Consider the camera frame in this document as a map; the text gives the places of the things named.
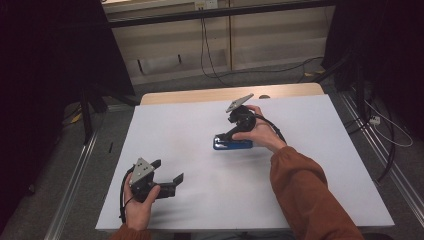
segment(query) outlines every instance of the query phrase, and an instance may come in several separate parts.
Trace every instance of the cable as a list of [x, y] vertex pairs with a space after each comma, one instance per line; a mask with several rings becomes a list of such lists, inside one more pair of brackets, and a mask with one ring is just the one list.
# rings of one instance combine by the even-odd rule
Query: cable
[[72, 115], [74, 115], [80, 108], [81, 108], [81, 103], [78, 104], [78, 106], [75, 108], [75, 110], [73, 110], [70, 114], [68, 114], [66, 117], [64, 117], [63, 120], [66, 120], [69, 117], [71, 117]]
[[401, 130], [402, 131], [402, 133], [405, 135], [405, 136], [407, 136], [408, 138], [409, 138], [409, 140], [411, 141], [409, 144], [400, 144], [400, 143], [397, 143], [397, 142], [394, 142], [394, 141], [392, 141], [392, 140], [390, 140], [388, 137], [386, 137], [384, 134], [382, 134], [378, 129], [377, 129], [377, 127], [376, 127], [376, 125], [375, 124], [373, 124], [374, 125], [374, 129], [376, 130], [376, 132], [378, 133], [378, 134], [380, 134], [384, 139], [386, 139], [387, 141], [389, 141], [389, 142], [391, 142], [391, 143], [393, 143], [393, 144], [395, 144], [396, 146], [399, 146], [399, 147], [410, 147], [410, 146], [412, 146], [412, 144], [414, 144], [414, 140], [412, 140], [412, 138], [411, 138], [411, 136], [409, 136], [401, 127], [399, 127], [396, 123], [394, 123], [394, 122], [392, 122], [391, 120], [389, 120], [389, 119], [387, 119], [385, 116], [383, 116], [383, 114], [381, 114], [379, 111], [377, 111], [375, 108], [373, 108], [372, 106], [371, 106], [371, 104], [369, 104], [367, 101], [365, 101], [365, 103], [372, 109], [372, 110], [374, 110], [374, 112], [376, 112], [378, 115], [380, 115], [380, 117], [382, 117], [382, 118], [384, 118], [386, 121], [388, 121], [388, 122], [390, 122], [391, 124], [393, 124], [395, 127], [397, 127], [399, 130]]
[[281, 140], [283, 140], [285, 143], [287, 143], [287, 142], [286, 142], [286, 139], [284, 139], [284, 137], [283, 137], [283, 134], [281, 134], [280, 129], [278, 129], [278, 128], [277, 128], [277, 126], [275, 126], [275, 124], [274, 124], [274, 123], [272, 123], [271, 121], [269, 121], [268, 119], [264, 118], [263, 116], [261, 116], [261, 115], [259, 115], [259, 114], [255, 114], [255, 117], [256, 117], [256, 118], [259, 118], [259, 119], [261, 119], [261, 120], [265, 121], [266, 123], [268, 123], [269, 125], [271, 125], [272, 129], [274, 129], [274, 131], [275, 131], [275, 133], [278, 135], [278, 137], [279, 137]]
[[[388, 110], [388, 113], [389, 113], [389, 118], [391, 120], [392, 114], [391, 114], [389, 109], [387, 109], [387, 110]], [[377, 180], [376, 180], [376, 183], [378, 185], [380, 185], [381, 180], [383, 180], [383, 178], [386, 177], [386, 175], [389, 173], [390, 169], [392, 168], [392, 166], [395, 162], [396, 145], [393, 143], [393, 141], [395, 139], [395, 131], [394, 131], [394, 128], [393, 128], [393, 124], [390, 125], [389, 129], [390, 129], [390, 135], [391, 135], [391, 138], [392, 138], [392, 143], [390, 144], [390, 152], [389, 152], [389, 155], [387, 156], [386, 167], [384, 168], [384, 171], [383, 171], [383, 173], [381, 173], [380, 177], [378, 177]]]
[[[201, 56], [200, 56], [200, 65], [202, 67], [202, 72], [208, 78], [217, 78], [225, 86], [234, 87], [234, 86], [231, 86], [229, 84], [224, 83], [222, 81], [222, 79], [221, 79], [222, 77], [226, 77], [226, 76], [229, 76], [229, 75], [244, 74], [244, 73], [279, 73], [279, 72], [290, 71], [290, 70], [293, 70], [293, 69], [296, 69], [296, 68], [299, 68], [299, 67], [303, 67], [303, 74], [302, 74], [302, 78], [299, 80], [299, 82], [300, 82], [303, 79], [303, 75], [305, 74], [305, 69], [304, 69], [305, 64], [307, 64], [309, 62], [312, 62], [314, 60], [317, 60], [317, 59], [324, 58], [324, 57], [315, 57], [315, 58], [306, 59], [303, 63], [301, 63], [299, 65], [296, 65], [294, 67], [286, 68], [286, 69], [279, 69], [279, 70], [249, 70], [249, 71], [229, 72], [229, 73], [224, 73], [224, 74], [218, 75], [216, 73], [216, 71], [215, 71], [215, 68], [214, 68], [214, 65], [213, 65], [213, 62], [212, 62], [212, 58], [211, 58], [211, 55], [210, 55], [210, 49], [209, 49], [209, 43], [208, 43], [208, 36], [207, 36], [207, 29], [206, 29], [205, 19], [204, 18], [201, 18], [200, 20], [201, 20], [201, 24], [202, 24], [202, 52], [201, 52]], [[204, 66], [203, 66], [203, 54], [204, 54], [204, 44], [205, 44], [205, 42], [206, 42], [206, 48], [208, 50], [209, 61], [211, 63], [212, 71], [214, 73], [212, 75], [207, 74], [205, 72], [205, 69], [204, 69]]]
[[310, 59], [306, 59], [303, 63], [302, 63], [302, 69], [303, 69], [303, 72], [302, 72], [302, 77], [296, 82], [296, 83], [300, 83], [302, 80], [303, 80], [303, 78], [305, 77], [305, 65], [307, 64], [307, 63], [310, 63], [310, 62], [312, 62], [312, 61], [314, 61], [314, 60], [317, 60], [317, 59], [322, 59], [322, 58], [324, 58], [324, 57], [316, 57], [316, 58], [310, 58]]
[[[368, 114], [368, 118], [367, 118], [367, 120], [364, 122], [364, 123], [362, 123], [361, 124], [361, 126], [359, 126], [357, 129], [355, 129], [355, 130], [353, 130], [353, 131], [351, 131], [351, 132], [348, 132], [348, 134], [349, 135], [352, 135], [352, 134], [354, 134], [354, 133], [356, 133], [356, 132], [358, 132], [358, 131], [360, 131], [360, 130], [362, 130], [363, 128], [365, 128], [367, 125], [368, 125], [368, 123], [370, 122], [370, 120], [371, 120], [371, 114]], [[360, 117], [358, 117], [358, 118], [356, 118], [355, 120], [352, 120], [353, 122], [351, 123], [351, 124], [349, 124], [349, 126], [350, 125], [352, 125], [355, 121], [357, 121], [357, 120], [359, 120], [359, 119], [361, 119]]]
[[207, 47], [207, 49], [208, 49], [208, 56], [209, 56], [209, 62], [211, 63], [211, 67], [212, 67], [212, 71], [213, 71], [213, 73], [214, 73], [214, 75], [215, 75], [215, 77], [223, 84], [223, 85], [225, 85], [225, 86], [227, 86], [227, 87], [234, 87], [234, 86], [232, 86], [232, 85], [229, 85], [229, 84], [226, 84], [226, 83], [224, 83], [222, 80], [221, 80], [221, 78], [216, 74], [216, 72], [215, 72], [215, 68], [214, 68], [214, 66], [213, 66], [213, 63], [212, 63], [212, 58], [211, 58], [211, 52], [210, 52], [210, 49], [209, 49], [209, 43], [208, 43], [208, 35], [207, 35], [207, 30], [206, 30], [206, 23], [205, 23], [205, 19], [204, 18], [201, 18], [200, 19], [200, 21], [201, 21], [201, 23], [202, 23], [202, 55], [201, 55], [201, 57], [200, 57], [200, 64], [201, 64], [201, 66], [202, 66], [202, 71], [203, 71], [203, 73], [205, 74], [205, 76], [207, 76], [207, 77], [210, 77], [209, 75], [207, 75], [206, 74], [206, 72], [205, 72], [205, 70], [204, 70], [204, 68], [203, 68], [203, 46], [204, 46], [204, 42], [205, 42], [205, 40], [206, 40], [206, 47]]
[[325, 16], [325, 23], [327, 23], [327, 29], [328, 29], [327, 34], [328, 34], [330, 32], [330, 24], [328, 23], [327, 7], [324, 8], [324, 16]]
[[356, 121], [358, 121], [359, 119], [361, 119], [361, 118], [355, 118], [355, 119], [353, 119], [353, 120], [350, 120], [350, 121], [348, 121], [348, 122], [345, 122], [345, 123], [343, 123], [343, 125], [345, 126], [345, 128], [348, 128], [348, 127], [350, 127], [350, 126], [352, 126], [352, 124], [354, 124]]
[[128, 171], [125, 173], [124, 179], [122, 179], [122, 184], [121, 184], [121, 192], [119, 194], [119, 211], [121, 213], [121, 215], [119, 216], [119, 218], [121, 219], [122, 223], [126, 223], [127, 222], [127, 218], [125, 217], [125, 207], [127, 206], [127, 204], [130, 202], [130, 200], [133, 199], [130, 198], [124, 205], [124, 186], [125, 186], [125, 181], [127, 180], [128, 175], [130, 175], [130, 173], [132, 173], [134, 171], [135, 165], [132, 166], [130, 169], [128, 169]]

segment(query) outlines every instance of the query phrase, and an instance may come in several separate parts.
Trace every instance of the table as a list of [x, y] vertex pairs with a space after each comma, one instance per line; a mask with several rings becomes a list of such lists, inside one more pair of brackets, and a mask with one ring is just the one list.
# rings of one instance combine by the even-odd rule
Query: table
[[[306, 94], [301, 89], [314, 90]], [[219, 100], [234, 100], [247, 95], [246, 91], [270, 95], [269, 100], [251, 99], [247, 104], [261, 106], [264, 114], [280, 126], [290, 145], [323, 167], [330, 191], [358, 226], [393, 225], [330, 99], [316, 84], [302, 84], [143, 97], [143, 104], [134, 112], [96, 229], [110, 231], [119, 227], [119, 213], [111, 209], [117, 205], [123, 174], [140, 156], [147, 161], [162, 159], [162, 167], [155, 175], [159, 183], [168, 182], [181, 172], [185, 174], [176, 197], [154, 204], [150, 229], [174, 232], [288, 229], [269, 184], [270, 163], [264, 159], [269, 159], [271, 153], [265, 148], [212, 150], [214, 134], [229, 130], [224, 110], [230, 101], [208, 99], [216, 96]], [[273, 98], [289, 93], [297, 97]], [[156, 98], [157, 102], [152, 100], [153, 96], [161, 95], [163, 98]]]
[[254, 87], [221, 88], [194, 91], [178, 91], [165, 93], [149, 93], [141, 99], [142, 105], [164, 103], [188, 103], [235, 100], [235, 96], [246, 96], [253, 93], [252, 99], [261, 96], [270, 98], [322, 95], [324, 91], [317, 83], [300, 83], [285, 85], [268, 85]]

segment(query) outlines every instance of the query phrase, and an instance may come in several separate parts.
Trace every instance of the white sheet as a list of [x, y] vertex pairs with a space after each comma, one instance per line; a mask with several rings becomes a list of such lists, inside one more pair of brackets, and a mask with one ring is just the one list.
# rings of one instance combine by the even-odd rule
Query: white sheet
[[[215, 134], [232, 127], [229, 101], [136, 107], [96, 229], [121, 225], [118, 195], [138, 157], [162, 159], [158, 183], [184, 173], [176, 197], [156, 200], [150, 229], [170, 231], [289, 228], [269, 182], [271, 152], [216, 151]], [[327, 95], [249, 100], [290, 146], [316, 160], [329, 188], [358, 226], [394, 225]]]

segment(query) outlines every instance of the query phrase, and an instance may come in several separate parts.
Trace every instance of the hand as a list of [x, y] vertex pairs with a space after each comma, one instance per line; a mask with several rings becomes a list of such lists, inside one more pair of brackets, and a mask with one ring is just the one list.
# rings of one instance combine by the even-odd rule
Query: hand
[[[256, 114], [263, 116], [261, 109], [258, 106], [246, 105], [246, 107], [253, 110]], [[287, 146], [287, 144], [278, 137], [268, 123], [258, 118], [256, 118], [256, 126], [252, 131], [235, 133], [232, 138], [234, 140], [252, 140], [258, 145], [266, 147], [274, 153]]]
[[[125, 180], [124, 186], [124, 201], [125, 203], [133, 197], [130, 188], [130, 179], [131, 174], [128, 175]], [[146, 230], [149, 225], [150, 213], [152, 209], [152, 204], [155, 202], [156, 197], [159, 195], [160, 186], [156, 185], [150, 190], [149, 195], [146, 200], [141, 203], [137, 202], [135, 199], [131, 199], [127, 206], [125, 207], [126, 217], [127, 217], [127, 226], [134, 230]]]

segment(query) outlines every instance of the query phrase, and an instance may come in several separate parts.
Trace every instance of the orange shirt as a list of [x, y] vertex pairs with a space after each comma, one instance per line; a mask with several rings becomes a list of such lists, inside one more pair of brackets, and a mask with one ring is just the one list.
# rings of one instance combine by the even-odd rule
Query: orange shirt
[[[312, 159], [284, 147], [271, 158], [270, 180], [296, 239], [363, 239]], [[151, 236], [148, 230], [135, 231], [123, 224], [111, 239], [148, 240]]]

